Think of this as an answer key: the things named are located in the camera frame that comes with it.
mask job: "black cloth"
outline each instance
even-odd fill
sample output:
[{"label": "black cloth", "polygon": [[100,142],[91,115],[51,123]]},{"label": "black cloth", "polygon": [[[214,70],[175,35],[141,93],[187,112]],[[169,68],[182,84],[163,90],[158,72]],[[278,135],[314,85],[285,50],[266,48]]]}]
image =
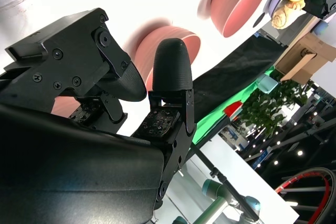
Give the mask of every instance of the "black cloth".
[{"label": "black cloth", "polygon": [[253,35],[213,69],[194,80],[195,122],[254,82],[284,50],[272,40]]}]

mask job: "green leaves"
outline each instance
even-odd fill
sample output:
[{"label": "green leaves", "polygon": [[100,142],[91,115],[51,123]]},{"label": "green leaves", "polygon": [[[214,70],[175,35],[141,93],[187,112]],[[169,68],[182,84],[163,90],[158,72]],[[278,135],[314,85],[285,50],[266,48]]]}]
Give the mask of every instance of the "green leaves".
[{"label": "green leaves", "polygon": [[[270,76],[279,81],[283,74],[275,70]],[[282,106],[291,106],[296,102],[305,104],[308,100],[306,93],[312,84],[311,82],[301,86],[292,80],[288,80],[279,83],[270,94],[264,94],[257,89],[245,101],[239,117],[245,122],[246,126],[252,124],[263,125],[263,127],[266,127],[266,136],[271,136],[277,125],[285,119],[284,115],[277,115]]]}]

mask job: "cardboard box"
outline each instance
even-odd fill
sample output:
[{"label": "cardboard box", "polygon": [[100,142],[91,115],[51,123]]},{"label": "cardboard box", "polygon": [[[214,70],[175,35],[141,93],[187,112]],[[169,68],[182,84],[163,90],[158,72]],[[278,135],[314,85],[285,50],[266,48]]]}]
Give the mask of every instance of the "cardboard box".
[{"label": "cardboard box", "polygon": [[291,79],[304,85],[317,70],[335,58],[336,48],[308,33],[278,62],[276,69],[285,75],[281,81]]}]

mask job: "screw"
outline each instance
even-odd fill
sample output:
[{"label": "screw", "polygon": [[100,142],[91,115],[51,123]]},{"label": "screw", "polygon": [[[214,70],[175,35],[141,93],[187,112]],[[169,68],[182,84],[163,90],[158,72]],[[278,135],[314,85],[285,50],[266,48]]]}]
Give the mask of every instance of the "screw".
[{"label": "screw", "polygon": [[107,20],[104,14],[101,14],[99,18],[101,23],[105,23],[105,21]]},{"label": "screw", "polygon": [[53,50],[52,56],[54,57],[55,60],[60,60],[63,58],[63,52],[61,49],[56,48]]},{"label": "screw", "polygon": [[165,181],[161,181],[159,193],[158,193],[158,199],[161,200],[163,196],[166,193],[167,183]]},{"label": "screw", "polygon": [[35,82],[42,81],[42,74],[40,74],[40,73],[33,74],[33,81],[35,81]]},{"label": "screw", "polygon": [[82,80],[78,77],[78,76],[75,76],[73,79],[72,79],[72,84],[75,86],[75,87],[78,87],[79,85],[81,85],[82,83]]},{"label": "screw", "polygon": [[62,88],[62,83],[60,83],[59,81],[55,81],[54,82],[54,89],[61,89]]},{"label": "screw", "polygon": [[121,63],[121,68],[122,68],[122,69],[126,69],[126,67],[127,67],[127,63],[126,63],[125,61],[123,61],[123,62]]},{"label": "screw", "polygon": [[109,35],[108,32],[106,31],[102,31],[99,34],[99,43],[103,46],[103,47],[108,47],[111,43],[111,36]]}]

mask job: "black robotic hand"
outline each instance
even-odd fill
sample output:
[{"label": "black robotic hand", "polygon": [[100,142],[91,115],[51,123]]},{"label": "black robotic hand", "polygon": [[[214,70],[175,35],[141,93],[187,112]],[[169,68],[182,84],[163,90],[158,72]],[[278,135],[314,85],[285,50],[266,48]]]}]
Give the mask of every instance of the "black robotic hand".
[{"label": "black robotic hand", "polygon": [[[161,42],[151,111],[132,137],[117,135],[127,119],[118,99],[146,90],[106,20],[99,8],[70,15],[7,49],[0,223],[146,223],[183,164],[196,131],[184,43]],[[68,119],[50,114],[60,95],[81,103]]]}]

